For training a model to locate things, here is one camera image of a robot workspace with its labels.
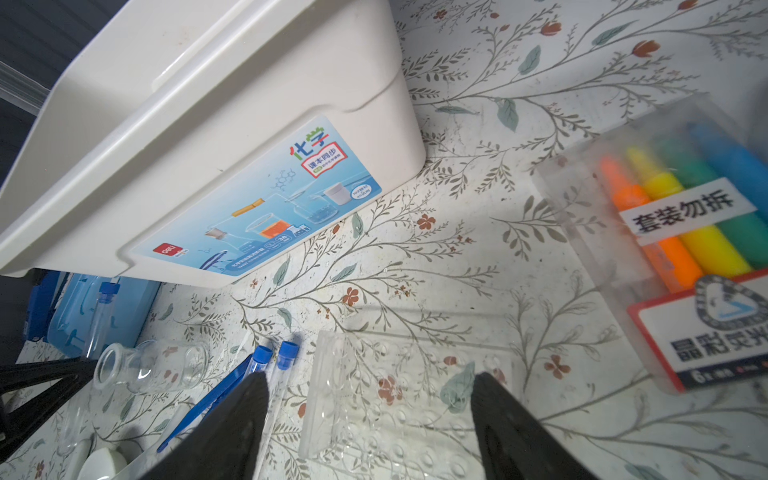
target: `white plastic storage box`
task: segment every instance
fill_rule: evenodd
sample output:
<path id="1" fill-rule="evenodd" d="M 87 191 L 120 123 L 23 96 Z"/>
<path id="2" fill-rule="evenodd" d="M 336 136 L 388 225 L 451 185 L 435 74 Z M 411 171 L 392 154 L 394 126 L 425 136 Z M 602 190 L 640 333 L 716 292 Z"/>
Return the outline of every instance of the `white plastic storage box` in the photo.
<path id="1" fill-rule="evenodd" d="M 386 0 L 131 0 L 0 190 L 0 273 L 218 287 L 415 176 Z"/>

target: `orange highlighter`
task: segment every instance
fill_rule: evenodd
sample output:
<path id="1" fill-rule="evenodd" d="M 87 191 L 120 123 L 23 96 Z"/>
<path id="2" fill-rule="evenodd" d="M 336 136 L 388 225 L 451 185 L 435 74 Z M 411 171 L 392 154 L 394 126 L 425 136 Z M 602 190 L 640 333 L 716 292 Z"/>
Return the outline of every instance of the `orange highlighter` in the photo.
<path id="1" fill-rule="evenodd" d="M 631 174 L 619 160 L 610 156 L 602 157 L 600 170 L 606 190 L 619 211 L 651 202 L 643 187 L 631 180 Z M 641 248 L 672 293 L 693 288 L 696 280 L 704 275 L 699 264 L 677 237 L 666 238 Z"/>

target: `chemistry kit label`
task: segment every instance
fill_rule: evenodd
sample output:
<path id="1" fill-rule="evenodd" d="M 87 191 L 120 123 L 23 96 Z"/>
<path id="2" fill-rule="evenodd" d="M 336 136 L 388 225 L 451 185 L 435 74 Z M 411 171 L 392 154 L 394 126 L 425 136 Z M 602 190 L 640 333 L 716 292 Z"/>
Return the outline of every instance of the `chemistry kit label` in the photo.
<path id="1" fill-rule="evenodd" d="M 134 251 L 241 276 L 381 193 L 339 132 L 320 116 Z"/>
<path id="2" fill-rule="evenodd" d="M 768 270 L 703 276 L 628 312 L 680 392 L 768 372 Z"/>

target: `highlighter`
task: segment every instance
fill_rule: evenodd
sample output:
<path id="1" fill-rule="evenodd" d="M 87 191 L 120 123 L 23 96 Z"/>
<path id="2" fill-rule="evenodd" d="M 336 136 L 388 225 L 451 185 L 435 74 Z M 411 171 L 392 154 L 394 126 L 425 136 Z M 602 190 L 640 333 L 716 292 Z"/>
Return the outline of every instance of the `highlighter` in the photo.
<path id="1" fill-rule="evenodd" d="M 688 124 L 688 133 L 696 141 L 712 168 L 725 177 L 757 207 L 768 221 L 768 167 L 750 151 L 720 131 L 703 124 Z"/>
<path id="2" fill-rule="evenodd" d="M 627 158 L 640 178 L 643 189 L 653 200 L 669 197 L 685 190 L 668 170 L 638 147 L 627 149 Z M 752 271 L 736 248 L 714 225 L 682 233 L 680 239 L 705 273 L 731 278 Z"/>
<path id="3" fill-rule="evenodd" d="M 611 201 L 619 211 L 651 202 L 645 190 L 632 179 L 621 161 L 604 156 L 600 160 L 600 170 Z M 696 260 L 677 237 L 665 238 L 642 249 L 651 266 L 672 293 L 693 288 L 696 280 L 704 275 Z"/>
<path id="4" fill-rule="evenodd" d="M 720 175 L 686 142 L 671 136 L 654 138 L 654 150 L 685 188 L 698 187 Z M 726 238 L 754 268 L 768 267 L 768 224 L 756 214 L 744 214 L 717 224 Z"/>

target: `dark wall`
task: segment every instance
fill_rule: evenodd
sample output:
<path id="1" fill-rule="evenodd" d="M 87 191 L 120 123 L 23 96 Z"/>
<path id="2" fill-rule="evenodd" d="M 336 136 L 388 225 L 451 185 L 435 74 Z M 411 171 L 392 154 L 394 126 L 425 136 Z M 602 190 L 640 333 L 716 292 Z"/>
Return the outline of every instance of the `dark wall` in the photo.
<path id="1" fill-rule="evenodd" d="M 0 61 L 52 88 L 126 1 L 0 0 Z M 0 184 L 34 122 L 34 115 L 0 99 Z M 0 365 L 15 363 L 24 344 L 33 275 L 0 276 Z"/>
<path id="2" fill-rule="evenodd" d="M 125 2 L 2 0 L 0 61 L 51 88 Z"/>

